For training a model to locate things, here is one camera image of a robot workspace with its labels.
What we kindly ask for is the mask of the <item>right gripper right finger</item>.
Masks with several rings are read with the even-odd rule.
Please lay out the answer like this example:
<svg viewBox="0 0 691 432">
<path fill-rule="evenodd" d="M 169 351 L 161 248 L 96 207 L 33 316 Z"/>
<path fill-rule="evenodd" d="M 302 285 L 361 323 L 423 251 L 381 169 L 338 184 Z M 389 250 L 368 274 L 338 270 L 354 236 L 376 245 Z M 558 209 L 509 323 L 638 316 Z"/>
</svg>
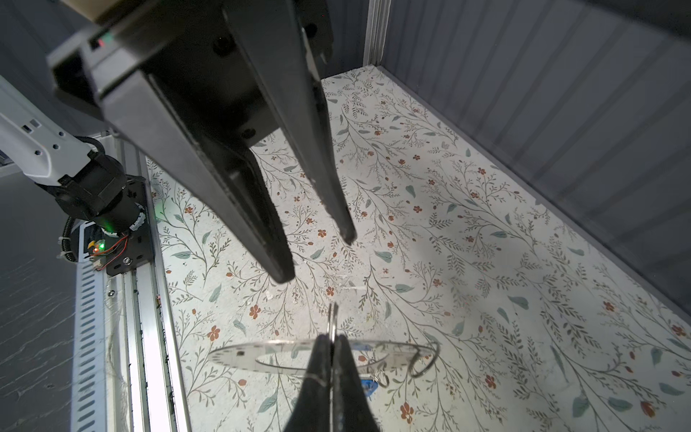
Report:
<svg viewBox="0 0 691 432">
<path fill-rule="evenodd" d="M 379 431 L 369 408 L 346 336 L 336 336 L 332 356 L 333 431 Z"/>
</svg>

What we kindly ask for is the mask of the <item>blue key tag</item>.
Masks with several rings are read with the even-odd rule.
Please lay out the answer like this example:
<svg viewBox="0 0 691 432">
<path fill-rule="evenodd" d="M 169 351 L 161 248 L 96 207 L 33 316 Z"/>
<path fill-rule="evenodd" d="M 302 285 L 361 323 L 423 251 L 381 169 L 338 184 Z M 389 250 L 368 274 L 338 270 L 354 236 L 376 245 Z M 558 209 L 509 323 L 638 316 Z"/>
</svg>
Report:
<svg viewBox="0 0 691 432">
<path fill-rule="evenodd" d="M 366 398 L 371 398 L 374 392 L 379 388 L 379 383 L 374 379 L 362 379 L 361 385 Z"/>
</svg>

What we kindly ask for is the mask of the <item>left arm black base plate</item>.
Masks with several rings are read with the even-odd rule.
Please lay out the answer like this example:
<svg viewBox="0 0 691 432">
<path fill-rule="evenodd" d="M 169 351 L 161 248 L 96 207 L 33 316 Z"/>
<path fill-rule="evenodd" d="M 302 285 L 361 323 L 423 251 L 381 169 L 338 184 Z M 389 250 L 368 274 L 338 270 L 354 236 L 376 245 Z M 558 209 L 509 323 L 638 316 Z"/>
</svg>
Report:
<svg viewBox="0 0 691 432">
<path fill-rule="evenodd" d="M 138 218 L 121 233 L 105 231 L 97 225 L 85 228 L 84 252 L 96 271 L 122 275 L 149 264 L 155 257 L 148 211 L 147 181 L 128 176 L 124 197 L 137 205 Z"/>
</svg>

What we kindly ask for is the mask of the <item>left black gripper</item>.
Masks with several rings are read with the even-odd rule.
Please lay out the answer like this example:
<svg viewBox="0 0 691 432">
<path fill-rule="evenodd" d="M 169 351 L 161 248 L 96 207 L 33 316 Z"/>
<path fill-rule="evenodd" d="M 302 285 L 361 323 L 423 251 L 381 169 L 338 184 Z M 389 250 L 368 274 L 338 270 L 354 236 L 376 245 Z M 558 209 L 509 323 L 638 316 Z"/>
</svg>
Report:
<svg viewBox="0 0 691 432">
<path fill-rule="evenodd" d="M 320 82 L 332 48 L 323 1 L 119 1 L 47 61 L 57 98 L 105 117 L 284 284 L 295 277 L 292 252 L 246 144 L 282 129 L 354 243 Z"/>
</svg>

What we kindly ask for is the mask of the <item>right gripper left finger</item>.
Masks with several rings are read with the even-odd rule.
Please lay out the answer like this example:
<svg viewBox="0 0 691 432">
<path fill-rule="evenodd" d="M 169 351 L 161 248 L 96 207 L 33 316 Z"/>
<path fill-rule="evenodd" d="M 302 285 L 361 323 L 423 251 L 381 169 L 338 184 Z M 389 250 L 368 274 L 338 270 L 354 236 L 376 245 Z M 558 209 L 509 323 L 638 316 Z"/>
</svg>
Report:
<svg viewBox="0 0 691 432">
<path fill-rule="evenodd" d="M 284 432 L 330 430 L 332 347 L 327 335 L 316 338 L 293 414 Z"/>
</svg>

